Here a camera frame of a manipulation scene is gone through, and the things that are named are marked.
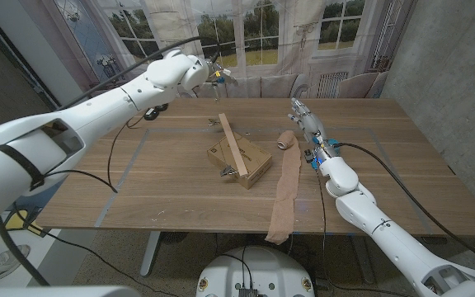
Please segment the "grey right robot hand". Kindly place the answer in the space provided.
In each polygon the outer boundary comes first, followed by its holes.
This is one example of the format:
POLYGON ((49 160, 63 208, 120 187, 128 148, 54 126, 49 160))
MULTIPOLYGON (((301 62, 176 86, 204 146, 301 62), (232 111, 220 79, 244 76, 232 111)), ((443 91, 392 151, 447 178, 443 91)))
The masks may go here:
POLYGON ((294 113, 288 114, 288 117, 303 131, 304 138, 308 143, 312 143, 314 138, 317 138, 320 143, 327 139, 323 123, 305 104, 293 97, 291 107, 294 113))

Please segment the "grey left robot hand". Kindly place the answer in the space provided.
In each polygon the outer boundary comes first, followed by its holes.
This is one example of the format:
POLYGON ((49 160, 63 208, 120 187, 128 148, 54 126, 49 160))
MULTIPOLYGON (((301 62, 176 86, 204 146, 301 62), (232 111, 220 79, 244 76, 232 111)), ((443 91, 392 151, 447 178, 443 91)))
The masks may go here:
POLYGON ((206 63, 209 70, 209 75, 205 80, 207 83, 238 85, 237 79, 232 76, 230 70, 223 68, 217 62, 207 60, 206 63))

